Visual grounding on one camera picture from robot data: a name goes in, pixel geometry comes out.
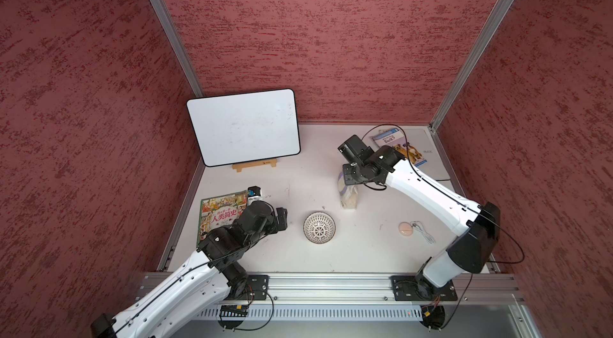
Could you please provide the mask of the oats bag white purple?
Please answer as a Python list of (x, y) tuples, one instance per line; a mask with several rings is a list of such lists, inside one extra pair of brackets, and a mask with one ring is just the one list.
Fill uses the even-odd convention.
[(341, 206), (345, 210), (356, 210), (358, 207), (359, 191), (357, 186), (348, 186), (345, 183), (343, 172), (338, 175), (338, 192)]

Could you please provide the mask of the white patterned breakfast bowl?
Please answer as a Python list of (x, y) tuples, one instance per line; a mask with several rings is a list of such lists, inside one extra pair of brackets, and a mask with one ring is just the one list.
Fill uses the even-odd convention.
[(317, 245), (326, 244), (336, 234), (335, 220), (327, 213), (314, 212), (306, 217), (303, 233), (309, 242)]

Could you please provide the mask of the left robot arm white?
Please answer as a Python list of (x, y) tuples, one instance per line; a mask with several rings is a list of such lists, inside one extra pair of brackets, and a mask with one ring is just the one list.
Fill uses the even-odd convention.
[(287, 210), (254, 201), (229, 226), (208, 232), (181, 267), (124, 311), (103, 314), (93, 337), (170, 337), (197, 312), (241, 296), (247, 273), (239, 264), (261, 239), (287, 229)]

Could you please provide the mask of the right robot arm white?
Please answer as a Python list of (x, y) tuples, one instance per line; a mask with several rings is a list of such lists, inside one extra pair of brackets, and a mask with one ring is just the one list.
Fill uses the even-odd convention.
[(459, 274), (478, 274), (486, 266), (500, 238), (501, 212), (491, 202), (477, 202), (454, 193), (416, 168), (391, 146), (377, 151), (352, 135), (339, 152), (346, 159), (344, 182), (348, 186), (376, 183), (396, 189), (442, 221), (455, 235), (445, 250), (430, 258), (409, 281), (415, 296), (436, 299)]

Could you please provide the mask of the colourful history magazine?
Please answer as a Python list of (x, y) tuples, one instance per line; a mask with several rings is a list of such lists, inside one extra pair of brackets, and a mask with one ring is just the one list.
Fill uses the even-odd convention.
[(221, 226), (230, 226), (247, 207), (247, 191), (201, 200), (196, 245)]

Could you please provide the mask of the dog book blue cover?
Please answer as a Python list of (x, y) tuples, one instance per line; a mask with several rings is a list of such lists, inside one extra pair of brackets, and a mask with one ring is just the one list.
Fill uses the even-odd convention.
[(427, 163), (425, 156), (413, 146), (399, 127), (393, 127), (386, 131), (380, 131), (371, 137), (377, 146), (390, 146), (407, 157), (415, 167)]

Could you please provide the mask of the wooden board stand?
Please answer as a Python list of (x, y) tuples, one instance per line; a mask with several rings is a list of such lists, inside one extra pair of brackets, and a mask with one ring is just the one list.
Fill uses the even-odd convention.
[(257, 160), (253, 162), (241, 162), (237, 164), (232, 164), (231, 168), (235, 170), (237, 173), (240, 173), (247, 168), (261, 167), (261, 166), (276, 167), (276, 164), (277, 164), (277, 159), (262, 159), (262, 160)]

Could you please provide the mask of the pink round case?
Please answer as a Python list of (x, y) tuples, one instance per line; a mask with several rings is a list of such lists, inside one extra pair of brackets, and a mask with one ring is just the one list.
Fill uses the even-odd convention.
[(398, 225), (399, 233), (404, 237), (410, 237), (413, 234), (413, 226), (408, 222), (401, 222)]

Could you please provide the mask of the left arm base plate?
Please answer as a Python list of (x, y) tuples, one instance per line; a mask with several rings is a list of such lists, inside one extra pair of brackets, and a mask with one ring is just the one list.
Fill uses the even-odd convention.
[(229, 301), (266, 301), (268, 299), (268, 285), (270, 277), (263, 274), (248, 274), (244, 285), (240, 289), (232, 289), (227, 300)]

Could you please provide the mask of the aluminium front rail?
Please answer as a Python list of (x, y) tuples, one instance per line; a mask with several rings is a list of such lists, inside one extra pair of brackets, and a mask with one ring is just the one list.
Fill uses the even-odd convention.
[(224, 322), (374, 321), (413, 322), (451, 315), (456, 306), (517, 310), (525, 297), (511, 274), (462, 274), (453, 279), (457, 301), (395, 301), (394, 274), (263, 274), (266, 301), (220, 301), (191, 320)]

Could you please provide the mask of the white board black frame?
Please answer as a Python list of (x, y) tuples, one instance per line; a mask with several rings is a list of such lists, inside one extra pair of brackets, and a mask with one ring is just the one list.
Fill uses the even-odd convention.
[(206, 167), (294, 156), (302, 150), (291, 89), (191, 99), (187, 110)]

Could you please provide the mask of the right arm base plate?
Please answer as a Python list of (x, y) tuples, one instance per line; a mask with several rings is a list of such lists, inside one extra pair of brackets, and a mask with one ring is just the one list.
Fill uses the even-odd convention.
[(440, 288), (423, 276), (397, 275), (390, 277), (395, 301), (457, 301), (458, 295), (452, 281)]

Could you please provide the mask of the right aluminium corner post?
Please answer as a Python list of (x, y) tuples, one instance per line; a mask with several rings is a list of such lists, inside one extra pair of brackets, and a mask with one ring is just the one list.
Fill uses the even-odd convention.
[(496, 31), (503, 22), (509, 9), (515, 0), (496, 0), (488, 18), (486, 19), (477, 39), (475, 40), (469, 55), (461, 66), (456, 78), (452, 82), (450, 89), (445, 95), (444, 100), (437, 109), (432, 121), (429, 124), (429, 130), (436, 134), (442, 125), (445, 117), (450, 112), (451, 107), (460, 95), (463, 87), (467, 83), (474, 68), (477, 66), (480, 58), (487, 49), (489, 43), (494, 38)]

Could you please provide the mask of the aluminium corner post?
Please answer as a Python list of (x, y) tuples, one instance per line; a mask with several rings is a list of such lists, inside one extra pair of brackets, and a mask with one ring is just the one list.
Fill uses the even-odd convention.
[(489, 43), (494, 38), (496, 31), (503, 22), (509, 9), (515, 0), (496, 0), (488, 18), (486, 19), (477, 39), (475, 40), (469, 55), (461, 66), (456, 78), (452, 82), (450, 89), (445, 95), (444, 100), (437, 109), (432, 121), (429, 124), (429, 130), (436, 134), (442, 125), (445, 117), (450, 112), (451, 107), (460, 95), (463, 87), (467, 83), (474, 68), (477, 66), (480, 58), (487, 49)]
[(153, 7), (153, 11), (158, 18), (164, 33), (166, 34), (169, 44), (174, 51), (187, 81), (193, 90), (193, 94), (197, 98), (202, 98), (204, 93), (202, 91), (199, 78), (197, 77), (196, 69), (193, 67), (182, 39), (180, 39), (180, 34), (178, 33), (177, 27), (172, 20), (167, 4), (164, 0), (149, 0), (149, 2)]

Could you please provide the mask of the left aluminium corner post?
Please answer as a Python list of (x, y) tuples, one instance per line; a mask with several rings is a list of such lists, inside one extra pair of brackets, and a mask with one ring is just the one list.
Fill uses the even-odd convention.
[(187, 81), (193, 90), (193, 94), (197, 98), (202, 98), (204, 93), (202, 91), (199, 78), (197, 77), (196, 69), (193, 67), (182, 39), (180, 39), (180, 34), (178, 33), (177, 27), (172, 20), (167, 4), (164, 0), (149, 0), (149, 2), (153, 7), (153, 11), (158, 18), (164, 33), (166, 34), (169, 44), (174, 51)]

